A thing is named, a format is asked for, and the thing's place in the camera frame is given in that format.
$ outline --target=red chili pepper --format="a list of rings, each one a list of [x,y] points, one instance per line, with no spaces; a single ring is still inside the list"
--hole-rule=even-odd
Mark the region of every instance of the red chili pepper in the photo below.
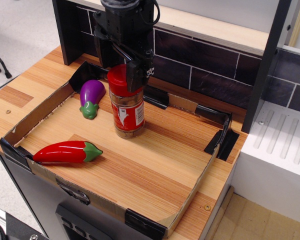
[[[34,156],[35,162],[90,162],[103,153],[91,142],[63,141],[42,148]]]

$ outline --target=toy eggplant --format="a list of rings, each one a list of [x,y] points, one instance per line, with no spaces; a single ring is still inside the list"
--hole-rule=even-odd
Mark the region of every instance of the toy eggplant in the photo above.
[[[94,119],[99,109],[98,103],[106,94],[106,88],[99,80],[86,81],[80,91],[80,111],[86,119]]]

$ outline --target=spice jar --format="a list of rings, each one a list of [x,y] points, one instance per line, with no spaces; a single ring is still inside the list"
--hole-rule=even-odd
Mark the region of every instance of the spice jar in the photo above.
[[[126,64],[113,67],[107,74],[116,133],[130,139],[139,136],[145,125],[144,90],[129,92],[126,81]]]

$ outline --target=wooden table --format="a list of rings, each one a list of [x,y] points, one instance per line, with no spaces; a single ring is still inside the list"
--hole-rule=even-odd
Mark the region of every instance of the wooden table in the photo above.
[[[61,48],[58,47],[0,90],[0,138],[56,89],[67,83],[84,61],[99,64],[97,58],[83,54],[71,65],[66,66],[63,63]],[[161,85],[160,83],[159,80],[153,79],[149,84],[158,87]],[[162,84],[161,86],[165,90],[168,90],[169,87],[169,84]],[[170,91],[176,94],[180,92],[180,89],[172,86]],[[193,92],[185,90],[181,95],[185,97],[191,93]],[[211,156],[203,152],[203,149],[220,129],[220,126],[171,106],[162,110],[146,103],[145,134],[130,141],[114,137],[113,144],[106,145],[103,138],[107,138],[109,132],[109,134],[115,134],[108,94],[101,100],[98,113],[100,117],[97,116],[95,120],[95,122],[98,121],[97,125],[104,126],[99,129],[93,129],[95,122],[80,118],[82,116],[79,112],[78,96],[75,94],[68,101],[69,103],[65,104],[61,113],[52,115],[50,122],[46,121],[47,124],[39,125],[18,145],[35,154],[46,145],[56,142],[74,139],[92,141],[100,149],[105,149],[104,157],[99,162],[95,160],[84,165],[85,167],[70,164],[45,165],[45,168],[84,189],[115,202],[120,202],[125,208],[129,208],[131,204],[131,198],[125,196],[127,194],[125,189],[130,189],[128,195],[133,195],[137,188],[137,192],[144,192],[144,195],[141,195],[142,198],[134,199],[133,207],[136,211],[150,215],[158,222],[168,218],[174,213],[175,208],[182,205],[198,175],[210,159]],[[201,102],[207,100],[206,97],[201,97],[197,93],[191,94],[191,97],[192,100],[200,99]],[[222,106],[223,110],[233,112],[232,128],[240,136],[227,161],[220,159],[214,161],[202,186],[171,235],[170,239],[172,240],[197,240],[200,238],[247,137],[245,133],[240,132],[241,120],[244,115],[242,109],[216,100],[213,104],[211,99],[208,100],[209,105],[212,105],[209,107],[218,108]],[[67,120],[61,124],[63,116],[70,121]],[[60,125],[53,128],[53,125],[49,125],[52,119],[59,121]],[[85,124],[91,125],[92,130],[82,128],[81,132],[75,131],[74,126],[79,126],[83,121],[87,121]],[[144,151],[133,152],[135,144],[141,145]],[[154,149],[149,149],[147,147],[149,144],[154,146]],[[4,155],[1,146],[0,155]],[[162,161],[163,155],[167,156],[171,162]],[[127,174],[131,169],[134,169],[135,172],[139,171],[139,174],[134,176]],[[107,187],[101,189],[87,184],[89,178],[93,181],[96,178],[102,181],[103,178],[103,183]],[[156,192],[146,190],[146,185],[147,188],[155,189]],[[157,206],[158,209],[155,209],[155,207],[151,208],[147,204],[149,199],[157,202],[164,201],[160,205],[151,205]],[[206,210],[204,208],[206,205],[210,206],[211,210]]]

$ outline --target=red cap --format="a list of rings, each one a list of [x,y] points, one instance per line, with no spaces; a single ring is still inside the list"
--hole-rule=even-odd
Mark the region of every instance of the red cap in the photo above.
[[[140,87],[135,92],[128,91],[126,72],[127,65],[120,64],[111,68],[107,74],[110,91],[119,97],[131,97],[142,90],[142,87]]]

